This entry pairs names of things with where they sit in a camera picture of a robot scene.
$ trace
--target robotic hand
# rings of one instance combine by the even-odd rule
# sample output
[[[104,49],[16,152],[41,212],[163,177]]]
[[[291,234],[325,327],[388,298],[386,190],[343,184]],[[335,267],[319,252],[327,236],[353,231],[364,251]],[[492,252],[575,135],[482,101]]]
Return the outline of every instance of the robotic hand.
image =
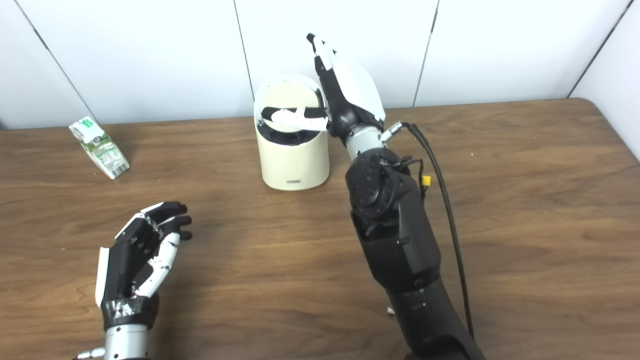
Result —
[[[115,237],[100,248],[95,303],[102,309],[104,347],[81,352],[74,360],[147,359],[147,331],[158,313],[156,293],[169,274],[181,240],[191,239],[182,226],[191,217],[177,201],[160,202],[140,210]]]
[[[411,178],[408,168],[415,160],[401,158],[386,146],[407,127],[427,150],[448,203],[426,139],[413,124],[397,123],[384,131],[385,112],[368,73],[313,34],[307,40],[316,54],[316,72],[329,108],[270,108],[263,117],[302,129],[324,126],[347,147],[353,161],[346,174],[351,219],[371,273],[386,289],[412,350],[407,359],[485,360],[471,334],[471,322],[467,331],[440,278],[440,251],[423,204],[426,187]],[[450,224],[457,240],[452,216]]]

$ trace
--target wooden table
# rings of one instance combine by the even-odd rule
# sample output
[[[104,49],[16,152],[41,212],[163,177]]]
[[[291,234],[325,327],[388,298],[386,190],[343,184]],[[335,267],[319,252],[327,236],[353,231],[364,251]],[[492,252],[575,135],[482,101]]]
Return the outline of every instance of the wooden table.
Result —
[[[488,359],[640,356],[640,166],[580,99],[388,111],[438,156]],[[98,247],[138,209],[189,206],[194,239],[163,284],[162,359],[397,359],[407,347],[349,220],[339,141],[304,192],[260,178],[250,119],[104,126],[131,162],[115,181],[66,128],[0,132],[0,358],[102,345]],[[399,154],[423,157],[408,133]],[[428,214],[461,313],[442,200]]]

